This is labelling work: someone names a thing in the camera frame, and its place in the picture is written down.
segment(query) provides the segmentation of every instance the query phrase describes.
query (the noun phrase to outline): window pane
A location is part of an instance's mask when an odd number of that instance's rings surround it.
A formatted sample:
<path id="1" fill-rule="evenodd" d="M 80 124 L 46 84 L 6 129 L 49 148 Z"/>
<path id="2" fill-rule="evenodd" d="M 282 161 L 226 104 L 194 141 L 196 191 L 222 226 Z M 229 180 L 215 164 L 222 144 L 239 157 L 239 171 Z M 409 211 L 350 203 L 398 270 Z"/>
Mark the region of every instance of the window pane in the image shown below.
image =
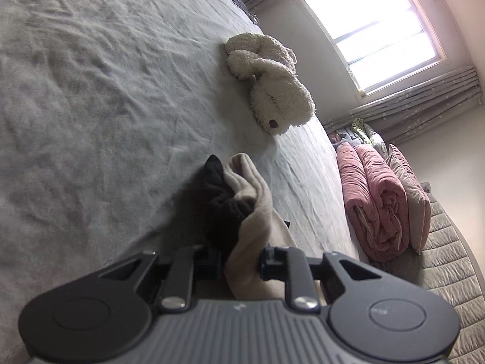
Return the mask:
<path id="1" fill-rule="evenodd" d="M 408 9 L 408 0 L 305 0 L 336 39 Z"/>
<path id="2" fill-rule="evenodd" d="M 408 10 L 350 36 L 337 46 L 344 58 L 351 62 L 421 31 L 423 29 L 416 14 Z"/>
<path id="3" fill-rule="evenodd" d="M 350 69 L 359 86 L 367 89 L 435 56 L 428 35 L 420 33 L 351 64 Z"/>

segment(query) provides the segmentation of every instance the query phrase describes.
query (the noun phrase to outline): mattress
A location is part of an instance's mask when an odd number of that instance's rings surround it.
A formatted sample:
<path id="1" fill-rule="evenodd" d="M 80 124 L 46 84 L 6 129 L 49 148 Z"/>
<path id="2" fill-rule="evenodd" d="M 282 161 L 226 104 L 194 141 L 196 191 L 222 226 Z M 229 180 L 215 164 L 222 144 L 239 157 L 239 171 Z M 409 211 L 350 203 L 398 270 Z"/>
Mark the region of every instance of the mattress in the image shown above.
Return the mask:
<path id="1" fill-rule="evenodd" d="M 447 300 L 460 317 L 452 364 L 485 362 L 485 283 L 473 254 L 440 203 L 423 185 L 431 202 L 431 227 L 423 253 L 408 248 L 380 268 Z"/>
<path id="2" fill-rule="evenodd" d="M 247 31 L 230 0 L 0 0 L 0 362 L 39 293 L 204 242 L 210 154 L 251 156 L 307 255 L 357 257 L 322 125 L 263 132 L 226 67 Z"/>

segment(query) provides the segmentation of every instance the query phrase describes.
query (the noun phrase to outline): window frame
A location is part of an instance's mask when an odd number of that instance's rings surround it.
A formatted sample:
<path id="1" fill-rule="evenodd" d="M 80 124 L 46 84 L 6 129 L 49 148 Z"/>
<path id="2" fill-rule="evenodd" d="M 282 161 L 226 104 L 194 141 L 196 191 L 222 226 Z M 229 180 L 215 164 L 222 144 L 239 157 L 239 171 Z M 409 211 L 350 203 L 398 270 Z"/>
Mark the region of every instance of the window frame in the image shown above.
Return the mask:
<path id="1" fill-rule="evenodd" d="M 428 35 L 428 37 L 430 38 L 431 45 L 432 45 L 432 47 L 435 51 L 435 57 L 433 57 L 429 60 L 426 60 L 425 62 L 422 62 L 418 65 L 415 65 L 415 66 L 413 66 L 413 67 L 411 67 L 411 68 L 409 68 L 405 71 L 401 71 L 400 73 L 398 73 L 398 74 L 396 74 L 396 75 L 394 75 L 394 76 L 392 76 L 388 79 L 385 79 L 381 82 L 378 82 L 378 83 L 376 83 L 372 86 L 369 86 L 365 89 L 361 89 L 359 84 L 358 84 L 358 81 L 353 76 L 353 73 L 352 73 L 351 68 L 350 68 L 350 63 L 347 62 L 346 58 L 342 55 L 339 47 L 336 44 L 338 42 L 343 41 L 344 39 L 347 39 L 348 37 L 350 37 L 353 34 L 357 34 L 360 31 L 362 31 L 362 30 L 364 30 L 364 29 L 366 29 L 366 28 L 368 28 L 372 25 L 380 23 L 381 21 L 373 22 L 371 24 L 368 24 L 367 26 L 363 26 L 360 29 L 354 30 L 354 31 L 347 33 L 347 34 L 344 34 L 343 36 L 340 36 L 340 37 L 338 37 L 334 40 L 330 36 L 328 31 L 326 30 L 323 23 L 319 20 L 319 18 L 315 14 L 315 12 L 312 10 L 310 5 L 305 0 L 299 0 L 299 2 L 306 8 L 307 12 L 317 22 L 318 26 L 322 29 L 323 33 L 327 37 L 328 41 L 334 47 L 334 50 L 336 51 L 336 53 L 340 57 L 340 60 L 344 64 L 346 71 L 348 72 L 349 76 L 352 79 L 352 82 L 354 83 L 354 85 L 356 87 L 356 90 L 355 90 L 356 93 L 357 93 L 356 96 L 358 95 L 358 98 L 360 98 L 363 101 L 361 103 L 370 102 L 371 100 L 365 100 L 364 101 L 364 99 L 368 98 L 369 96 L 372 96 L 374 93 L 379 92 L 382 89 L 385 89 L 388 86 L 396 84 L 397 82 L 400 82 L 401 80 L 404 80 L 404 79 L 406 79 L 410 76 L 414 76 L 415 74 L 418 74 L 419 72 L 424 71 L 424 70 L 426 70 L 430 67 L 433 67 L 434 65 L 437 65 L 437 64 L 446 60 L 445 53 L 444 53 L 443 48 L 442 48 L 442 46 L 441 46 L 441 44 L 438 40 L 438 37 L 437 37 L 435 31 L 433 30 L 433 27 L 429 23 L 429 20 L 427 19 L 426 15 L 424 14 L 423 8 L 419 5 L 418 0 L 408 0 L 408 1 L 411 5 L 411 7 L 408 10 L 411 10 L 411 11 L 414 12 L 414 14 L 416 14 L 416 17 L 418 18 L 419 23 L 421 25 L 421 28 L 423 29 L 423 33 L 426 33 Z"/>

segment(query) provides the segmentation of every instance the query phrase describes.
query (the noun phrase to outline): beige quilted cover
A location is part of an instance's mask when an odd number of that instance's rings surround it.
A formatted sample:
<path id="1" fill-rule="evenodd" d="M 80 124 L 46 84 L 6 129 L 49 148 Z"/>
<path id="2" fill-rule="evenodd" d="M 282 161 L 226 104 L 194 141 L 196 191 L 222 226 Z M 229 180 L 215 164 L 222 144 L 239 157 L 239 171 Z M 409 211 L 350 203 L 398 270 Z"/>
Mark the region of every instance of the beige quilted cover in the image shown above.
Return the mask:
<path id="1" fill-rule="evenodd" d="M 452 364 L 485 363 L 485 300 L 460 234 L 436 201 L 431 202 L 428 241 L 419 256 L 408 248 L 379 268 L 432 291 L 450 302 L 461 320 L 461 331 L 450 354 Z"/>

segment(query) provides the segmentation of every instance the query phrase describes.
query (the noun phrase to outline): pink pillow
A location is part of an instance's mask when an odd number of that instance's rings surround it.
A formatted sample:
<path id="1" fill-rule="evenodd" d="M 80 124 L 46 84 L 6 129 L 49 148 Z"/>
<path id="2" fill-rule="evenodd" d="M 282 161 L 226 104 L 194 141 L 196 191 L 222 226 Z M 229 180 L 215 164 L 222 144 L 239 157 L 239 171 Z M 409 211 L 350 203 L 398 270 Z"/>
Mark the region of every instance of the pink pillow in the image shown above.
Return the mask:
<path id="1" fill-rule="evenodd" d="M 418 254 L 421 254 L 428 239 L 431 223 L 431 204 L 428 195 L 421 187 L 404 155 L 392 144 L 389 145 L 389 156 L 386 162 L 403 184 L 404 191 L 406 191 L 409 214 L 409 242 L 413 249 Z"/>

